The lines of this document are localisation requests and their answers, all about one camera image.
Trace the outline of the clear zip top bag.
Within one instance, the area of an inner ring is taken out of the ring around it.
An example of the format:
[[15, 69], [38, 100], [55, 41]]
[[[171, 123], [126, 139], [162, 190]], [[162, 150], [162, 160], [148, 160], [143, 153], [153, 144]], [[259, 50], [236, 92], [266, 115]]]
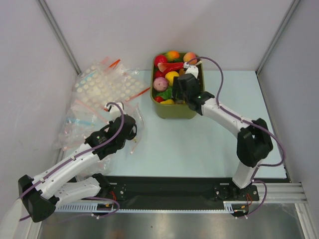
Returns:
[[137, 129], [134, 129], [134, 132], [136, 132], [137, 134], [132, 140], [129, 141], [130, 154], [133, 154], [137, 149], [138, 145], [140, 144], [141, 139], [144, 135], [145, 121], [138, 103], [132, 105], [129, 102], [124, 102], [124, 109], [125, 112], [129, 116], [133, 117], [136, 121]]

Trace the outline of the pink toy onion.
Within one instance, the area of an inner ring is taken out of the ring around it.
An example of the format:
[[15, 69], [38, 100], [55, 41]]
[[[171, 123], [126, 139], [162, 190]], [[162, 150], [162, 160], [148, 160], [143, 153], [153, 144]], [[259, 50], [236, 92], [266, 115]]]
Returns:
[[169, 84], [166, 78], [157, 77], [154, 79], [153, 88], [158, 92], [164, 92], [168, 89]]

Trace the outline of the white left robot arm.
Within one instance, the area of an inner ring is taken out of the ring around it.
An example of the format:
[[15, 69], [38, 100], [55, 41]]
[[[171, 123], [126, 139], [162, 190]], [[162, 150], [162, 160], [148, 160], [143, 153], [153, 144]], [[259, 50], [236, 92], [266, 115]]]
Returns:
[[97, 173], [82, 182], [70, 180], [89, 166], [100, 162], [125, 146], [137, 135], [136, 120], [124, 114], [91, 133], [70, 156], [45, 172], [18, 180], [19, 199], [29, 218], [38, 223], [51, 216], [56, 208], [79, 199], [109, 196], [110, 187]]

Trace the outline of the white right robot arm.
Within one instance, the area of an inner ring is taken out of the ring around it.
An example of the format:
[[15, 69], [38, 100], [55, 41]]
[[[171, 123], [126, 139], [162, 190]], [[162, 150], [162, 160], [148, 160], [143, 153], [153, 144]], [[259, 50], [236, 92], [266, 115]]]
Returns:
[[243, 199], [248, 194], [247, 187], [252, 183], [258, 164], [273, 150], [267, 123], [261, 118], [241, 118], [230, 109], [222, 108], [213, 94], [201, 90], [199, 80], [190, 73], [173, 78], [172, 96], [184, 100], [192, 111], [212, 119], [235, 136], [239, 164], [232, 177], [230, 195], [236, 200]]

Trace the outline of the pile of clear zip bags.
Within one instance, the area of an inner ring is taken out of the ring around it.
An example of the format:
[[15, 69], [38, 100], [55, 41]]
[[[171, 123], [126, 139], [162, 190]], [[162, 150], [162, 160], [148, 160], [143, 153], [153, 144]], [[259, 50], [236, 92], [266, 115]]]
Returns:
[[100, 103], [75, 99], [68, 109], [53, 147], [58, 149], [56, 163], [77, 149], [94, 131], [104, 127], [111, 117]]

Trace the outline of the dotted clear zip bag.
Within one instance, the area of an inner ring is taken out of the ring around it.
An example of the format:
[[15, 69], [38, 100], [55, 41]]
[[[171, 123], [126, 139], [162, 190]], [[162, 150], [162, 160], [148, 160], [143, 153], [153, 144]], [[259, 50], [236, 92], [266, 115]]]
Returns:
[[76, 99], [94, 109], [101, 109], [109, 102], [129, 102], [150, 89], [138, 74], [138, 70], [126, 68], [120, 59], [106, 57], [82, 71], [72, 91]]

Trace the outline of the brown toy kiwi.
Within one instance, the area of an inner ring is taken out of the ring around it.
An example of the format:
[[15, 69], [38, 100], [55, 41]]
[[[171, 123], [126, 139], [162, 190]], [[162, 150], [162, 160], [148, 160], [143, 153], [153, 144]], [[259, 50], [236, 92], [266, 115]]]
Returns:
[[185, 74], [185, 72], [186, 72], [186, 70], [185, 70], [185, 69], [183, 69], [183, 68], [182, 68], [182, 69], [180, 69], [180, 70], [179, 70], [179, 72], [178, 72], [178, 73], [179, 73], [179, 76], [184, 75], [184, 74]]

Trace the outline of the yellow toy apple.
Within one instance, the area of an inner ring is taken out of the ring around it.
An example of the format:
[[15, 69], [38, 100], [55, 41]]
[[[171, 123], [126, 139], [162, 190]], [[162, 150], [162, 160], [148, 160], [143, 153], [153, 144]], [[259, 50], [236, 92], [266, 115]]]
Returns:
[[179, 73], [176, 71], [171, 71], [171, 72], [166, 73], [165, 78], [168, 81], [169, 86], [171, 86], [171, 87], [173, 86], [175, 77], [179, 77]]

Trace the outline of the yellow toy banana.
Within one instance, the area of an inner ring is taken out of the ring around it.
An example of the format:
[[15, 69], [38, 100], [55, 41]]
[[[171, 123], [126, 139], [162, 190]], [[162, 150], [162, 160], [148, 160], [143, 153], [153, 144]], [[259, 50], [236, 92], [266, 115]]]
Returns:
[[168, 99], [168, 100], [165, 100], [165, 101], [161, 101], [160, 104], [163, 104], [163, 105], [174, 105], [175, 102], [172, 99]]

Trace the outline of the red toy chili pepper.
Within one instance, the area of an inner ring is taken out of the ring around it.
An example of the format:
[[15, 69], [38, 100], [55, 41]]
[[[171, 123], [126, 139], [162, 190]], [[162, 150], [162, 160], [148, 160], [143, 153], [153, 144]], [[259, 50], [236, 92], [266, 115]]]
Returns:
[[170, 66], [163, 72], [163, 73], [168, 73], [171, 71], [178, 71], [183, 68], [184, 63], [183, 62], [175, 62], [175, 63], [169, 63]]

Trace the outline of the olive green plastic bin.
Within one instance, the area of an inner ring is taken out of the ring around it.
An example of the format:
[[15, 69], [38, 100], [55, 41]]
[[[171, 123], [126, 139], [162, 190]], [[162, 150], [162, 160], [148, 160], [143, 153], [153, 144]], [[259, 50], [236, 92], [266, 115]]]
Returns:
[[[179, 52], [180, 56], [178, 59], [174, 60], [173, 62], [167, 63], [175, 63], [175, 62], [184, 62], [183, 57], [186, 54], [185, 52]], [[154, 100], [158, 91], [153, 88], [154, 79], [157, 77], [164, 77], [165, 73], [162, 73], [157, 67], [153, 65], [152, 68], [152, 76], [151, 76], [151, 86], [150, 86], [150, 97], [154, 105], [154, 109], [156, 114], [162, 119], [192, 119], [196, 116], [196, 112], [189, 109], [189, 107], [184, 104], [183, 102], [179, 102], [174, 100], [174, 105], [163, 105]]]

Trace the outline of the red toy tomato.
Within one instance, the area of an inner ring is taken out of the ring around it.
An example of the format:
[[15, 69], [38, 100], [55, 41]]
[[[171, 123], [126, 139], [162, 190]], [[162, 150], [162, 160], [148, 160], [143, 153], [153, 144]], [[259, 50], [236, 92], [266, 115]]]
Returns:
[[158, 103], [161, 103], [161, 102], [164, 101], [164, 99], [163, 99], [161, 96], [156, 96], [156, 97], [154, 98], [154, 100], [155, 100], [156, 102], [158, 102]]

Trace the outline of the peach toy fruit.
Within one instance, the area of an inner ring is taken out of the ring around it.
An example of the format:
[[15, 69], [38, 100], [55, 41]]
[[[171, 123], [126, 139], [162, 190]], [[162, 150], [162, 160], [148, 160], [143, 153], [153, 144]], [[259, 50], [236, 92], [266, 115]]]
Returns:
[[187, 52], [183, 57], [183, 61], [190, 65], [195, 65], [197, 63], [196, 54], [193, 52]]

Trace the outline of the toy watermelon slice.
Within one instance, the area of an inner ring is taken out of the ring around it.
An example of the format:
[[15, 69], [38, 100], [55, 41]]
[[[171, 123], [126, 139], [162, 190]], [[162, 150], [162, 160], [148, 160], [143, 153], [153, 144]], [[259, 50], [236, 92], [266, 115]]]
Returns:
[[167, 63], [167, 62], [159, 62], [159, 63], [158, 63], [158, 69], [159, 69], [161, 72], [164, 72], [169, 66], [170, 66], [170, 64]]

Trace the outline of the orange green toy mango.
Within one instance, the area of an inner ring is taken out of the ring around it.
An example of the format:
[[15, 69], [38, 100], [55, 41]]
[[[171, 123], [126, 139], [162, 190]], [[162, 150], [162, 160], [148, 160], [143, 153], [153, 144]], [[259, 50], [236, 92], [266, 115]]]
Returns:
[[165, 53], [165, 57], [168, 62], [173, 62], [174, 60], [178, 59], [180, 56], [178, 51], [172, 50]]

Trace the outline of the red toy apple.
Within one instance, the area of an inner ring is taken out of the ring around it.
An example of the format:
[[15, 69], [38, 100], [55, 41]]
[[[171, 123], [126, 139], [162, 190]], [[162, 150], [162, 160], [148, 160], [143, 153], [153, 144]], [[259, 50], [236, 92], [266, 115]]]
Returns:
[[157, 55], [157, 56], [155, 57], [155, 59], [154, 59], [154, 66], [155, 66], [155, 67], [158, 67], [158, 64], [159, 64], [159, 63], [167, 63], [167, 58], [166, 58], [165, 55], [160, 54], [160, 55]]

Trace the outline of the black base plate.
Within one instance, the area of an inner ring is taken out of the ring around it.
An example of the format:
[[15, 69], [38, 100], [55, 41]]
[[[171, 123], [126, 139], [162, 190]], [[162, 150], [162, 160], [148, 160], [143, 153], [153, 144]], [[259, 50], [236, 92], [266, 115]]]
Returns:
[[171, 199], [185, 202], [235, 201], [250, 203], [259, 201], [257, 187], [250, 184], [238, 189], [230, 178], [182, 178], [182, 177], [134, 177], [104, 176], [93, 177], [102, 184], [98, 196], [116, 198], [119, 201]]

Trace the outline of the left aluminium corner post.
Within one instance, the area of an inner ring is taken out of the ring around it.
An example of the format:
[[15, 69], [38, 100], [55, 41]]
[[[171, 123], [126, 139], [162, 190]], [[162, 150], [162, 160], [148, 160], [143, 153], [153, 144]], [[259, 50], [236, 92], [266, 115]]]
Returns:
[[44, 18], [46, 19], [48, 25], [50, 26], [54, 36], [56, 37], [61, 49], [63, 50], [65, 56], [67, 57], [68, 61], [70, 62], [72, 68], [77, 74], [81, 73], [81, 69], [79, 64], [68, 44], [57, 20], [55, 19], [47, 1], [45, 0], [36, 0], [40, 10], [42, 11]]

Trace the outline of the aluminium corner post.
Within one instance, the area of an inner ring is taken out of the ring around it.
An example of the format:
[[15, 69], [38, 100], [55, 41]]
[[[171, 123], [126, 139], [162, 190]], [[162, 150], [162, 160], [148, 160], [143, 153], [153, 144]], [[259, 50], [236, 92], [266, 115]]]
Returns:
[[68, 44], [57, 20], [55, 19], [47, 1], [45, 0], [36, 0], [40, 10], [42, 11], [44, 18], [46, 19], [48, 25], [50, 26], [54, 36], [56, 37], [61, 49], [63, 50], [65, 56], [67, 57], [68, 61], [70, 62], [72, 68], [77, 74], [81, 73], [81, 69], [79, 64]]
[[265, 51], [255, 73], [258, 77], [263, 68], [265, 67], [266, 63], [271, 58], [271, 55], [273, 54], [274, 50], [276, 49], [278, 43], [280, 42], [281, 38], [283, 37], [288, 25], [290, 24], [295, 12], [297, 11], [299, 5], [301, 4], [302, 0], [293, 0], [291, 1], [283, 19], [281, 20], [279, 27], [277, 28], [269, 46], [267, 47], [267, 50]]

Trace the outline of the right aluminium corner post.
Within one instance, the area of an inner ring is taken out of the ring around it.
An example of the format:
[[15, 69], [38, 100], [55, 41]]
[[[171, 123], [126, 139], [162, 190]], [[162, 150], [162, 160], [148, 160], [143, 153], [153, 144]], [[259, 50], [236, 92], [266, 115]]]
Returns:
[[299, 5], [301, 4], [302, 0], [293, 0], [291, 1], [283, 19], [281, 20], [279, 27], [277, 28], [269, 46], [267, 47], [267, 50], [265, 51], [255, 73], [258, 77], [263, 68], [265, 67], [266, 63], [271, 58], [271, 55], [273, 54], [274, 50], [276, 49], [278, 43], [280, 42], [281, 38], [283, 37], [288, 25], [290, 24], [295, 12], [297, 11]]

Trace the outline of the aluminium frame rail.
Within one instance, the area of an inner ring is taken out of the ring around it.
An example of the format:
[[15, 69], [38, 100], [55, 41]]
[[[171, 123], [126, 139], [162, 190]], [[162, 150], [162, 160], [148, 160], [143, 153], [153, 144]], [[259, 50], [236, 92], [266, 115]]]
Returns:
[[306, 204], [307, 198], [301, 183], [266, 183], [264, 204]]

